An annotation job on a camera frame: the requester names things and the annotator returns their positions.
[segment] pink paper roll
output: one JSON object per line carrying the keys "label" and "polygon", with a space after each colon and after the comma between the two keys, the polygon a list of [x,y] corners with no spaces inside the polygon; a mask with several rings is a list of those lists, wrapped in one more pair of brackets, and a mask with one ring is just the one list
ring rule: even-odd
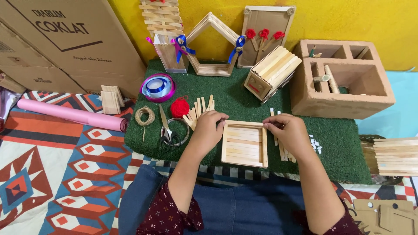
{"label": "pink paper roll", "polygon": [[20,99],[18,101],[18,107],[103,129],[125,132],[128,126],[128,120],[125,118],[67,108],[35,100]]}

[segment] jeans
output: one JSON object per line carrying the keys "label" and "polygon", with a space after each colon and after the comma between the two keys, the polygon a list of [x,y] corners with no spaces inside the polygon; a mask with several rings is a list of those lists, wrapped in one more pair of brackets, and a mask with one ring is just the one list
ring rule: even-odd
{"label": "jeans", "polygon": [[[125,191],[119,209],[119,234],[134,235],[161,185],[167,177],[148,165],[141,165]],[[302,233],[294,222],[293,210],[304,210],[298,181],[273,176],[254,184],[218,189],[195,185],[193,196],[200,206],[205,228],[184,234],[256,235]]]}

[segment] green pencil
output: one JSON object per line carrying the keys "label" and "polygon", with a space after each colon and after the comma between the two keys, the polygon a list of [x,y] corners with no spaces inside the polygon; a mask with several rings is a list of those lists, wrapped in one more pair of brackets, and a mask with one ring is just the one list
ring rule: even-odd
{"label": "green pencil", "polygon": [[309,57],[313,57],[314,56],[314,51],[315,51],[316,45],[313,46],[311,53],[309,54]]}

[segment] patterned blanket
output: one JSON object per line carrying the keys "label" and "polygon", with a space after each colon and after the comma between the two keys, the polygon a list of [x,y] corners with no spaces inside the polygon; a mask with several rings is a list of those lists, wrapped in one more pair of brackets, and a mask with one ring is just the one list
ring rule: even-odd
{"label": "patterned blanket", "polygon": [[[24,99],[102,112],[97,95],[30,92]],[[120,117],[130,118],[135,101],[125,100]],[[118,234],[118,207],[141,164],[168,176],[175,162],[133,153],[121,132],[13,108],[0,133],[1,234]],[[232,187],[272,174],[201,166],[203,185]],[[413,201],[412,178],[396,186],[333,182],[341,198]]]}

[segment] green turf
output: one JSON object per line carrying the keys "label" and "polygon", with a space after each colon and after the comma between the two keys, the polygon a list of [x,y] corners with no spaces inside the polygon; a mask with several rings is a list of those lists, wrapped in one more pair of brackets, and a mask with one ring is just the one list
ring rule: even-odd
{"label": "green turf", "polygon": [[[146,77],[161,72],[164,72],[161,61],[150,60]],[[260,105],[259,99],[242,85],[248,72],[249,69],[234,68],[231,77],[203,77],[197,76],[190,66],[187,74],[170,74],[177,84],[177,91],[170,100],[162,103],[167,119],[172,117],[170,105],[176,98],[184,95],[189,96],[188,102],[191,107],[194,106],[193,102],[196,101],[197,97],[205,97],[206,102],[208,102],[209,96],[214,95],[216,110],[228,114],[231,120],[261,122],[270,116],[270,107],[273,107],[275,111],[291,113],[287,85],[264,105]],[[154,159],[178,161],[187,142],[180,148],[168,153],[163,152],[159,148],[162,122],[158,103],[152,103],[140,94],[134,112],[144,106],[148,106],[154,111],[155,121],[146,126],[145,141],[142,142],[144,128],[139,126],[132,118],[125,135],[126,145],[135,152]],[[322,154],[319,157],[331,180],[359,184],[371,183],[370,173],[362,154],[358,129],[354,120],[305,116],[302,116],[302,118],[306,123],[309,134],[313,135],[314,139],[323,147]],[[186,133],[186,127],[181,123],[172,123],[169,126],[171,130],[175,130],[181,136]],[[202,164],[237,167],[237,165],[221,163],[221,148],[222,141],[203,159]],[[297,164],[280,160],[279,149],[274,146],[273,135],[270,132],[268,132],[268,160],[268,170],[270,171],[298,174]]]}

